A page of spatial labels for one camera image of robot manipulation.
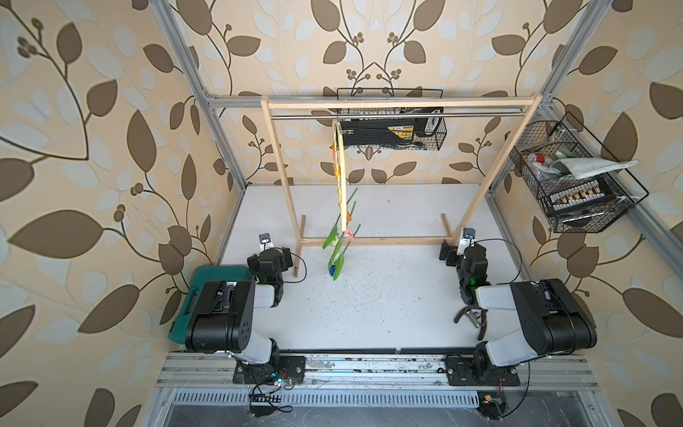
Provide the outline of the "black box in basket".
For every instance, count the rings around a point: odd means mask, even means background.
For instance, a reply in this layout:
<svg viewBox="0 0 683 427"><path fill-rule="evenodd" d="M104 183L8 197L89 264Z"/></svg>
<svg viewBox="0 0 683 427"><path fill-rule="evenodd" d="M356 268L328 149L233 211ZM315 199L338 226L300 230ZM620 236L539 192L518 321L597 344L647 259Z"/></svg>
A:
<svg viewBox="0 0 683 427"><path fill-rule="evenodd" d="M352 119L340 122L346 146L380 145L397 146L413 142L415 120Z"/></svg>

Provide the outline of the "orange handled pliers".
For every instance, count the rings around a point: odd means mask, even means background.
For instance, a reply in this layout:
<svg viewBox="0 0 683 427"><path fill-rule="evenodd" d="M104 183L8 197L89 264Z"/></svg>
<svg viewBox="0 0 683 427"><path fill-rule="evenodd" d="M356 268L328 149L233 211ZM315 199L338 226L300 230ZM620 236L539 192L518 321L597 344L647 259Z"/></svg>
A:
<svg viewBox="0 0 683 427"><path fill-rule="evenodd" d="M466 306L461 309L454 318L454 323L458 324L462 318L467 318L478 330L477 339L484 340L487 332L487 310Z"/></svg>

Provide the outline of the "wooden clothes rack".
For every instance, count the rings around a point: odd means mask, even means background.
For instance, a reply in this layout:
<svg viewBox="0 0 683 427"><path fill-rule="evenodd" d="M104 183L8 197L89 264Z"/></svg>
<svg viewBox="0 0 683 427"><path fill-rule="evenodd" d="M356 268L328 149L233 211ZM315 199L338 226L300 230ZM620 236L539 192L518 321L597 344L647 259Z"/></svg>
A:
<svg viewBox="0 0 683 427"><path fill-rule="evenodd" d="M325 238L313 238L305 235L306 217L297 215L295 203L290 190L286 167L282 158L279 140L275 130L275 122L283 120L304 120L304 119L337 119L341 122L347 119L347 115L339 113L340 109L372 109L390 107L442 107L444 111L439 114L443 118L463 118L463 117L518 117L519 122L513 128L512 133L501 147L489 174L480 184L478 193L469 204L462 219L457 227L449 228L446 215L441 216L444 225L445 235L435 237L361 237L356 233L356 240L352 242L359 246L430 246L439 245L446 240L451 245L457 245L461 236L462 229L469 225L478 206L487 195L493 185L494 178L503 169L508 156L517 144L526 126L534 117L544 98L540 95L529 97L478 97L478 98L348 98L338 100L332 97L300 97L286 98L263 96L261 98L261 111L263 112L265 124L269 133L270 141L276 158L277 171L281 181L281 187L285 194L286 205L295 233L296 255L300 255L304 247L321 247Z"/></svg>

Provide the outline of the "white tulip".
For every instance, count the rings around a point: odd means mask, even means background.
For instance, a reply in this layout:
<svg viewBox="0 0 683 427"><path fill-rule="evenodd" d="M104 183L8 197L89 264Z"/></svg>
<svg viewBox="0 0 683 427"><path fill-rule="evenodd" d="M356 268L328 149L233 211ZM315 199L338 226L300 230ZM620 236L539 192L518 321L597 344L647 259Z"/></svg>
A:
<svg viewBox="0 0 683 427"><path fill-rule="evenodd" d="M349 228L342 231L340 225L341 217L338 217L323 244L323 249L329 247L332 247L333 249L328 260L328 272L333 279L336 279L341 274L344 251L348 248L350 242L355 239L355 233L353 231Z"/></svg>
<svg viewBox="0 0 683 427"><path fill-rule="evenodd" d="M355 190L352 192L352 194L350 195L350 197L349 197L348 200L347 200L347 203L349 203L350 201L353 200L353 198L355 197L355 195L356 195L357 192L358 192L358 189L355 189ZM348 212L348 215L347 215L347 219L348 219L348 220L350 219L350 213L349 213L349 212ZM337 218L335 224L333 225L331 231L328 233L328 236L327 236L327 238L325 239L325 242L323 243L323 246L322 246L323 249L327 249L327 247L330 247L330 245L332 245L332 243L334 243L335 240L336 240L336 239L338 238L338 236L340 235L340 231L339 231L340 222L341 222L341 215L338 215L338 218Z"/></svg>

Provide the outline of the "blue tulip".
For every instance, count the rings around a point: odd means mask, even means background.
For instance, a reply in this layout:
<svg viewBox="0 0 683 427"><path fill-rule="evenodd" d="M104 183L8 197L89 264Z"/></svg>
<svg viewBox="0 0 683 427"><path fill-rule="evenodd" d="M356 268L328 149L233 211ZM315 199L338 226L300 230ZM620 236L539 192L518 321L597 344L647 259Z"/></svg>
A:
<svg viewBox="0 0 683 427"><path fill-rule="evenodd" d="M334 243L334 250L328 261L328 272L333 280L339 279L341 276L343 266L345 264L345 254L350 244L356 240L355 234L360 231L361 225L355 231L346 229L343 234L340 234Z"/></svg>

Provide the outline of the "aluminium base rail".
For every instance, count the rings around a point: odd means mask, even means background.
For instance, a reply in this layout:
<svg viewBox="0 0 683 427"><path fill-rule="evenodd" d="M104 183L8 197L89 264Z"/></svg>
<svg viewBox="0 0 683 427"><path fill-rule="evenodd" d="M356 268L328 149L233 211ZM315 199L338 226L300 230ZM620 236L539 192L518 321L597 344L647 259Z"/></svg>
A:
<svg viewBox="0 0 683 427"><path fill-rule="evenodd" d="M583 357L537 359L475 379L464 357L441 354L286 353L281 368L247 366L225 354L170 353L159 387L229 388L284 380L296 389L597 391Z"/></svg>

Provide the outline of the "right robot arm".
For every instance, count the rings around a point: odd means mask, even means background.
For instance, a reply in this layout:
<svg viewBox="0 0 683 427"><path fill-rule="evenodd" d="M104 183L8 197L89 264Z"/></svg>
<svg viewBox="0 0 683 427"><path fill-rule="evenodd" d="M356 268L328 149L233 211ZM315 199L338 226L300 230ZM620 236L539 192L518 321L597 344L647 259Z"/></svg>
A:
<svg viewBox="0 0 683 427"><path fill-rule="evenodd" d="M451 385L518 386L519 365L596 345L593 321L561 280L493 285L487 280L487 249L471 238L457 246L443 241L439 259L456 268L464 307L455 315L455 324L468 317L478 329L478 343L471 352L445 358ZM489 311L515 313L519 327L487 341Z"/></svg>

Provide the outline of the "white paper in basket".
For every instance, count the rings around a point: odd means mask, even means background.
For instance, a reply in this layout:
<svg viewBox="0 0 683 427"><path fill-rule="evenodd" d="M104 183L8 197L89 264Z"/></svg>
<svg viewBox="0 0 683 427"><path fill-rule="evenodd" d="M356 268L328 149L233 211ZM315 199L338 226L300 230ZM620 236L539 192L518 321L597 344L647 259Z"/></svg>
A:
<svg viewBox="0 0 683 427"><path fill-rule="evenodd" d="M551 164L551 169L562 175L571 175L576 180L591 178L634 167L637 160L616 162L604 158L563 158Z"/></svg>

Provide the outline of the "yellow clip hanger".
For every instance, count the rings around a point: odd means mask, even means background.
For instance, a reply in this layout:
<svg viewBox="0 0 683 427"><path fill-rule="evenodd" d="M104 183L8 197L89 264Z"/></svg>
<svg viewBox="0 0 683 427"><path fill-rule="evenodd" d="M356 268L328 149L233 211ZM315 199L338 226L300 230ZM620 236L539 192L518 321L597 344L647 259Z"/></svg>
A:
<svg viewBox="0 0 683 427"><path fill-rule="evenodd" d="M341 129L341 124L337 119L333 120L333 130L334 177L337 182L338 206L340 211L339 231L341 238L344 238L348 241L352 241L355 237L348 226L348 222L350 221L350 211L348 210L347 202L346 165L344 154L343 130Z"/></svg>

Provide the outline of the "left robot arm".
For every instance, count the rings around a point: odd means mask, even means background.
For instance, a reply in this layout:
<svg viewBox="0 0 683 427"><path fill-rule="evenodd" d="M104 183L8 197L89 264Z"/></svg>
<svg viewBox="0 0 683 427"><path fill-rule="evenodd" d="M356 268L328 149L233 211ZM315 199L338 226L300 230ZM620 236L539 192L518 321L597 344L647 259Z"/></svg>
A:
<svg viewBox="0 0 683 427"><path fill-rule="evenodd" d="M286 377L277 342L254 331L254 311L279 306L283 273L293 267L288 248L254 254L246 265L196 270L170 337L187 352L225 352L238 361L238 384L275 384Z"/></svg>

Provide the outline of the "green tool case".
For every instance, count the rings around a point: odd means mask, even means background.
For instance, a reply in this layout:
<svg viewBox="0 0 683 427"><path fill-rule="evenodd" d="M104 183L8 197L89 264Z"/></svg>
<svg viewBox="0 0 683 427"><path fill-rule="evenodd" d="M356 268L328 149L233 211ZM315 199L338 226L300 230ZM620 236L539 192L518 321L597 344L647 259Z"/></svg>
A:
<svg viewBox="0 0 683 427"><path fill-rule="evenodd" d="M251 272L243 265L201 266L195 269L190 281L190 289L174 319L169 332L169 339L179 345L185 345L185 334L190 323L191 313L206 282L226 281L229 283L243 279L251 279Z"/></svg>

